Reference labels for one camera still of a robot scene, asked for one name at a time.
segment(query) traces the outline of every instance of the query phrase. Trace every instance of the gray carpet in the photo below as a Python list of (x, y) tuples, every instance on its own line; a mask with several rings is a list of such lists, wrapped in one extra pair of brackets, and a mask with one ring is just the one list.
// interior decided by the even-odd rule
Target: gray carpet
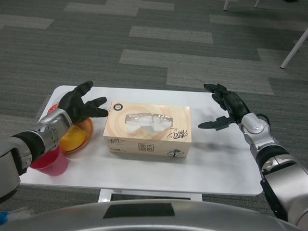
[[(275, 137), (308, 164), (308, 1), (1, 0), (0, 138), (35, 125), (53, 89), (95, 86), (202, 91), (221, 83), (266, 114)], [(36, 213), (96, 202), (99, 190), (20, 187), (0, 210)], [(131, 199), (114, 196), (113, 199)], [(264, 195), (204, 201), (272, 215)]]

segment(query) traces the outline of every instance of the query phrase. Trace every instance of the orange plate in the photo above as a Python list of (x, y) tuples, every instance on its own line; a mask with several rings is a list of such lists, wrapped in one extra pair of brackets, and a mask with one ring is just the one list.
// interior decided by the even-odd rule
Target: orange plate
[(85, 141), (83, 141), (83, 143), (74, 150), (71, 150), (71, 151), (68, 151), (68, 152), (63, 151), (64, 154), (71, 154), (71, 153), (79, 151), (84, 146), (86, 146), (87, 143), (91, 140), (92, 133), (93, 133), (93, 123), (92, 123), (92, 120), (90, 118), (87, 118), (85, 121), (81, 122), (80, 124), (76, 124), (76, 126), (80, 127), (82, 130), (86, 131), (87, 136), (85, 138)]

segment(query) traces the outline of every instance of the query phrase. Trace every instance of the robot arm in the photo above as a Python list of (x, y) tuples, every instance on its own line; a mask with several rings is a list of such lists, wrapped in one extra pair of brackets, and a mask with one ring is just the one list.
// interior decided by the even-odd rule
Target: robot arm
[(236, 123), (260, 169), (261, 186), (265, 197), (277, 218), (308, 230), (308, 170), (290, 155), (270, 133), (270, 122), (251, 113), (241, 98), (224, 86), (205, 84), (213, 93), (212, 98), (229, 118), (220, 117), (215, 122), (205, 122), (203, 129), (224, 129)]
[(88, 117), (106, 117), (108, 112), (98, 108), (107, 99), (101, 97), (83, 103), (81, 97), (93, 86), (92, 81), (77, 86), (59, 102), (59, 107), (43, 117), (35, 128), (0, 141), (0, 203), (18, 190), (19, 176), (31, 163), (46, 152), (54, 150), (73, 124)]

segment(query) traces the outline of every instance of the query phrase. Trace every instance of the blue object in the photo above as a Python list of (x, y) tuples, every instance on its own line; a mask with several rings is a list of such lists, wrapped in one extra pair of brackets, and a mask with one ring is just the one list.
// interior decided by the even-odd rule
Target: blue object
[(8, 222), (8, 212), (0, 213), (0, 225), (4, 225), (6, 222)]

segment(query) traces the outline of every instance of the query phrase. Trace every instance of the white chair leg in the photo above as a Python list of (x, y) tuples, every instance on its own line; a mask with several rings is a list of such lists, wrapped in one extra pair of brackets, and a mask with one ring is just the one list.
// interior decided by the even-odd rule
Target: white chair leg
[(256, 1), (255, 3), (255, 8), (257, 8), (257, 5), (259, 4), (259, 0)]
[(293, 47), (291, 52), (288, 54), (288, 56), (285, 58), (284, 62), (281, 64), (280, 66), (281, 69), (284, 69), (288, 65), (292, 57), (295, 55), (295, 53), (297, 52), (297, 50), (300, 48), (300, 46), (303, 44), (303, 42), (306, 40), (307, 37), (308, 37), (308, 28), (303, 33), (302, 37), (300, 37), (299, 41), (295, 44), (295, 46)]
[(229, 4), (229, 0), (226, 0), (223, 10), (226, 11)]

